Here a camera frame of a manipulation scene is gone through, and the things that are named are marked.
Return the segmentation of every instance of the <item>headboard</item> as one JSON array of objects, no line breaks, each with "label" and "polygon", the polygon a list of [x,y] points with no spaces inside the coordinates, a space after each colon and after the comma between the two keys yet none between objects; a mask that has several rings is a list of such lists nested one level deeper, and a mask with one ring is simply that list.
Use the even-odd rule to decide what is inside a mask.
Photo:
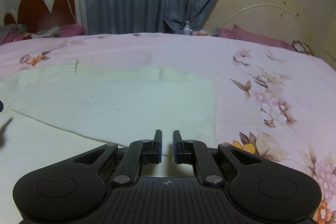
[{"label": "headboard", "polygon": [[10,9],[4,17],[4,25],[12,23],[26,25],[30,33],[48,30],[55,25],[81,25],[79,1],[21,0],[17,11]]},{"label": "headboard", "polygon": [[218,0],[202,29],[212,35],[216,27],[234,24],[290,44],[299,40],[317,52],[310,19],[296,0]]}]

